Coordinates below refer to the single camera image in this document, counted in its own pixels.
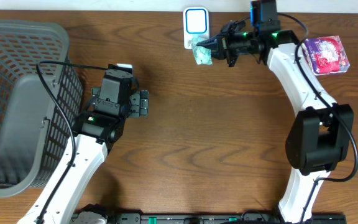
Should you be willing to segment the green snack packet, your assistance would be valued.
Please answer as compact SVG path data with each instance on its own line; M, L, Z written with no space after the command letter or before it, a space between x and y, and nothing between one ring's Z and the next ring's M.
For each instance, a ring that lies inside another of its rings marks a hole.
M210 49L197 46L198 43L206 40L203 36L194 35L191 40L191 49L193 52L193 56L198 65L212 65L212 56Z

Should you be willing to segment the red purple tissue pack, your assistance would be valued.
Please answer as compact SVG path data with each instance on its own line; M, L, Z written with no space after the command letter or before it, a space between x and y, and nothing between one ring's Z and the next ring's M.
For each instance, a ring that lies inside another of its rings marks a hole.
M301 48L307 64L316 76L346 73L350 67L338 35L306 39Z

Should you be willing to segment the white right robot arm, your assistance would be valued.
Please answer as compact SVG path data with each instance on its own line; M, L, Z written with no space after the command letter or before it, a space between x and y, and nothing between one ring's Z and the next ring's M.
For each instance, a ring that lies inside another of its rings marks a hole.
M283 30L275 1L252 1L251 32L246 22L231 21L220 33L197 43L212 58L233 67L241 55L259 56L278 78L295 113L285 141L291 173L273 221L311 223L311 209L323 182L347 182L358 170L358 150L351 133L354 112L340 105L321 86L292 30Z

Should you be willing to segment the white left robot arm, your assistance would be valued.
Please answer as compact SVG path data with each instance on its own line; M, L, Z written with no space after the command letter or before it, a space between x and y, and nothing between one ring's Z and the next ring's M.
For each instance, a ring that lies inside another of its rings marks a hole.
M105 68L102 84L92 95L93 110L82 111L69 125L65 155L19 223L74 223L86 186L122 136L127 118L148 113L149 93L140 90L131 64Z

